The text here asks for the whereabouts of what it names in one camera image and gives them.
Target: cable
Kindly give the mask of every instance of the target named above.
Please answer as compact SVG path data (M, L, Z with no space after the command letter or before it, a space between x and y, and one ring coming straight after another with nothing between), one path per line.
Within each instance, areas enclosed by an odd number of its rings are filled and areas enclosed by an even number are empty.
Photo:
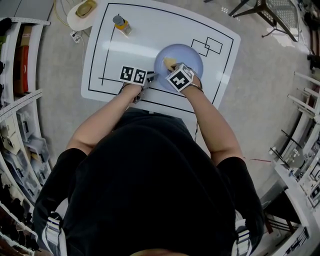
M83 51L82 51L82 58L81 58L81 63L82 63L81 69L82 69L82 71L84 71L85 41L81 35L79 35L79 37L81 38L82 44L83 44Z
M61 6L62 6L63 13L65 14L65 16L68 16L67 13L66 13L64 4L62 3L62 0L60 0L60 3L61 3Z
M198 121L196 121L196 129L195 129L195 134L194 134L194 142L197 141L198 128L199 128L199 124L198 124Z
M64 24L64 25L66 25L67 27L70 27L67 23L65 23L60 17L59 17L59 15L58 15L58 12L57 12L57 0L53 0L53 8L54 8L54 13L55 13L55 15L56 15L56 17L58 18L58 20L62 23L62 24Z
M69 4L70 10L73 8L68 0L66 2Z

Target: hand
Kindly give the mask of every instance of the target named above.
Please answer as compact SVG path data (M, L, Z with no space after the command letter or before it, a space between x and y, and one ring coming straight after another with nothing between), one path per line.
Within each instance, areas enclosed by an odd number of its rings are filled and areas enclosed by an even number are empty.
M132 102L134 98L141 92L141 90L141 85L130 83L123 87L120 94L128 96L131 99L130 102Z
M177 66L179 66L181 63L176 63L174 65L172 65L171 67L175 70L177 68ZM202 85L201 85L201 81L200 79L197 77L197 73L190 67L188 67L189 70L191 70L193 73L194 73L194 76L193 76L193 80L192 80L192 84L198 86L199 88L202 89ZM180 91L184 96L187 97L187 95L192 95L192 91L193 89L197 90L197 91L200 91L198 90L197 88L195 88L194 86L187 86L186 88L184 88L182 91Z

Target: red item on shelf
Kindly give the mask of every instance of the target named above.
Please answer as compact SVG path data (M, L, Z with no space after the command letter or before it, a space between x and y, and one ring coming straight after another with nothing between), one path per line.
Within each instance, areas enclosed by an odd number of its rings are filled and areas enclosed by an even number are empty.
M26 93L28 88L28 53L29 46L21 46L15 50L13 64L13 91Z

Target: storage box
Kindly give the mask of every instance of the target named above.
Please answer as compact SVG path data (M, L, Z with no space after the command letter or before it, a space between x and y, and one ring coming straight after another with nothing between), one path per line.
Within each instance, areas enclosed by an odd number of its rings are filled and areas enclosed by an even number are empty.
M41 163L40 161L34 159L33 157L30 160L32 169L41 185L44 185L49 177L49 170L46 163Z
M18 119L19 130L22 140L27 142L31 134L35 131L35 121L27 111L17 111L16 117Z
M0 175L1 175L2 188L4 188L5 185L9 185L11 198L12 199L17 198L22 202L24 200L23 195L19 192L19 190L14 185L12 185L7 174L1 169L0 169Z
M28 171L28 166L22 166L21 159L6 150L3 151L3 158L10 173L21 188L22 192L30 201L35 202L40 193L40 188Z
M41 163L45 163L49 160L49 150L47 147L47 142L44 138L38 138L34 135L31 135L27 142L24 143L31 152L31 157L40 161Z
M28 53L29 46L21 46L15 50L13 64L13 91L26 93L28 88Z
M10 137L15 133L16 127L13 116L8 117L6 120L4 120L4 122L1 123L0 130L3 138Z
M16 132L11 136L2 137L2 143L4 148L10 151L14 155L16 155L18 151L21 149L19 138Z
M30 42L32 26L25 25L21 36L20 46L28 46Z

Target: gray floor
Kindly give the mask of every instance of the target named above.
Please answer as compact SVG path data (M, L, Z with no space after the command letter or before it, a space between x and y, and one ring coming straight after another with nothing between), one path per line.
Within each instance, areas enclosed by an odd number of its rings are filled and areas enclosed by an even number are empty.
M282 135L281 129L290 131L298 111L287 94L298 95L296 87L309 86L294 77L294 71L309 73L308 50L302 42L293 43L284 34L262 38L270 27L256 14L238 19L229 17L226 12L238 0L163 2L194 11L240 35L240 48L219 110L234 130L255 188L263 196L278 176L268 162L251 159L270 160L269 148ZM61 6L58 12L66 20ZM41 40L37 86L43 89L39 100L41 130L54 165L75 129L104 103L81 97L83 45L73 42L70 28L60 23L54 13L50 21L51 26L45 28ZM306 34L302 21L300 24L302 33ZM193 133L195 124L187 123L187 126ZM205 148L201 136L198 143Z

